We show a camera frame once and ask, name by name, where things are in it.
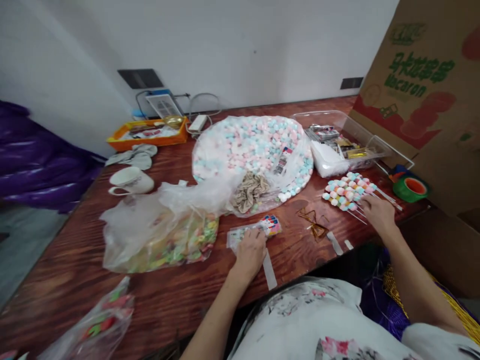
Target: white wall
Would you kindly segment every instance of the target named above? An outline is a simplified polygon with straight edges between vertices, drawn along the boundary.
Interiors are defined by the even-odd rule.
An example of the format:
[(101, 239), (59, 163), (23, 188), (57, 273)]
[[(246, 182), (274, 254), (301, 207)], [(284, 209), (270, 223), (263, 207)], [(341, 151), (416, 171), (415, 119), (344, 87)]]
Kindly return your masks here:
[(0, 99), (74, 145), (109, 156), (105, 142), (129, 121), (128, 109), (98, 72), (80, 60), (17, 0), (0, 1)]
[(398, 0), (75, 0), (124, 68), (225, 107), (357, 94)]
[[(367, 74), (398, 0), (22, 2), (34, 15), (15, 0), (0, 5), (0, 98), (28, 106), (35, 120), (73, 143), (105, 153), (98, 142), (135, 106), (136, 91), (117, 69), (154, 68), (174, 93), (214, 93), (224, 108), (357, 94), (339, 90), (342, 78)], [(5, 7), (21, 12), (20, 20)], [(205, 97), (194, 110), (215, 106)], [(65, 127), (91, 137), (67, 137)]]

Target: hand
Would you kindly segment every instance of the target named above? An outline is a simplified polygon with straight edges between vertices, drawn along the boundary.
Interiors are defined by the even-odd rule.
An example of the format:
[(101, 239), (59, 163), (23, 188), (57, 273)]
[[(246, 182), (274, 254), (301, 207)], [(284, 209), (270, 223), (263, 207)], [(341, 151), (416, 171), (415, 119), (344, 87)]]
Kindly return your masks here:
[(265, 255), (267, 255), (267, 236), (257, 228), (248, 229), (238, 244), (236, 262), (230, 272), (247, 285), (257, 276)]
[(360, 205), (367, 220), (382, 239), (392, 232), (398, 231), (395, 224), (395, 208), (391, 203), (378, 197), (364, 196), (360, 200)]

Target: green tape roll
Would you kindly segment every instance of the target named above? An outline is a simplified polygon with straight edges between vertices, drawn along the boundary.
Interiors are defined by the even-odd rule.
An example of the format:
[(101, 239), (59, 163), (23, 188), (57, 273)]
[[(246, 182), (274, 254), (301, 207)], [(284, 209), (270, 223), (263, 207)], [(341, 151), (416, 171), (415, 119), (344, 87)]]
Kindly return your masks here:
[(414, 203), (429, 195), (429, 187), (416, 177), (404, 176), (393, 184), (393, 192), (407, 203)]

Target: white cloth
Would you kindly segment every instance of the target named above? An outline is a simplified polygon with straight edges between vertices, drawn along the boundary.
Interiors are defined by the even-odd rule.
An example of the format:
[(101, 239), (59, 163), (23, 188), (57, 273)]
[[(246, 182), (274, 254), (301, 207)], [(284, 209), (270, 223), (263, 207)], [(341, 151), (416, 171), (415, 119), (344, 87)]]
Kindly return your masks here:
[(152, 156), (158, 151), (155, 145), (140, 144), (133, 145), (132, 150), (119, 152), (110, 156), (105, 166), (112, 164), (128, 164), (139, 168), (140, 170), (148, 170), (152, 167)]
[(361, 296), (336, 279), (292, 285), (247, 320), (229, 359), (480, 359), (471, 339), (427, 324), (409, 326), (399, 342), (362, 314)]

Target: electrical cord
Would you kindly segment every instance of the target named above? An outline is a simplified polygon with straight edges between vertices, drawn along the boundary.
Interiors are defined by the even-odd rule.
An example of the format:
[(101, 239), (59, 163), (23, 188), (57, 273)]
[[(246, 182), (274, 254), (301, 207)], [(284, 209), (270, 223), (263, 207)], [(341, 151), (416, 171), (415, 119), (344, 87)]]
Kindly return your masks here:
[[(210, 121), (210, 126), (212, 126), (214, 124), (211, 116), (218, 115), (222, 112), (222, 107), (220, 106), (220, 99), (217, 95), (212, 94), (211, 92), (200, 92), (200, 93), (196, 94), (195, 96), (193, 96), (191, 99), (189, 98), (190, 103), (189, 103), (189, 106), (188, 106), (188, 115), (186, 117), (187, 117), (188, 122), (190, 124), (192, 123), (192, 107), (193, 107), (193, 104), (194, 104), (194, 100), (196, 100), (198, 97), (204, 96), (204, 95), (214, 97), (216, 99), (216, 102), (217, 102), (217, 108), (218, 108), (217, 111), (215, 111), (211, 114), (204, 114), (208, 118), (208, 120)], [(193, 139), (197, 139), (200, 136), (200, 134), (203, 132), (203, 131), (190, 131), (188, 127), (186, 128), (186, 131), (187, 131), (187, 133), (189, 133), (191, 135), (191, 137)]]
[(142, 107), (140, 106), (140, 101), (139, 101), (139, 96), (142, 95), (142, 94), (146, 94), (146, 93), (150, 93), (150, 90), (140, 91), (137, 95), (135, 95), (135, 100), (136, 100), (136, 104), (138, 105), (138, 109), (140, 110), (141, 114), (143, 115), (143, 118), (145, 120), (148, 120), (149, 118), (147, 117), (147, 115), (142, 110)]
[[(144, 91), (140, 91), (139, 93), (137, 93), (135, 95), (136, 104), (138, 105), (138, 109), (140, 110), (140, 112), (143, 115), (143, 118), (145, 120), (148, 120), (149, 118), (147, 117), (147, 115), (142, 110), (142, 106), (140, 105), (140, 101), (139, 101), (139, 96), (142, 95), (142, 94), (150, 93), (150, 92), (151, 92), (150, 90), (144, 90)], [(220, 106), (220, 99), (217, 95), (212, 94), (211, 92), (200, 92), (200, 93), (194, 95), (192, 98), (190, 98), (189, 93), (185, 93), (185, 94), (181, 94), (181, 95), (173, 95), (174, 98), (180, 98), (180, 97), (188, 98), (188, 100), (189, 100), (189, 102), (188, 102), (188, 115), (186, 117), (187, 117), (188, 122), (190, 124), (192, 123), (192, 107), (194, 105), (194, 101), (197, 98), (199, 98), (200, 96), (205, 96), (205, 95), (214, 97), (216, 99), (216, 102), (217, 102), (217, 108), (218, 108), (217, 111), (215, 111), (213, 113), (210, 113), (210, 114), (204, 114), (208, 118), (208, 120), (210, 121), (210, 126), (212, 126), (214, 124), (214, 122), (213, 122), (211, 116), (218, 115), (222, 112), (222, 108)], [(191, 137), (193, 139), (197, 139), (200, 136), (200, 134), (202, 133), (202, 131), (190, 131), (188, 127), (186, 127), (186, 131), (187, 131), (187, 133), (189, 133), (191, 135)]]

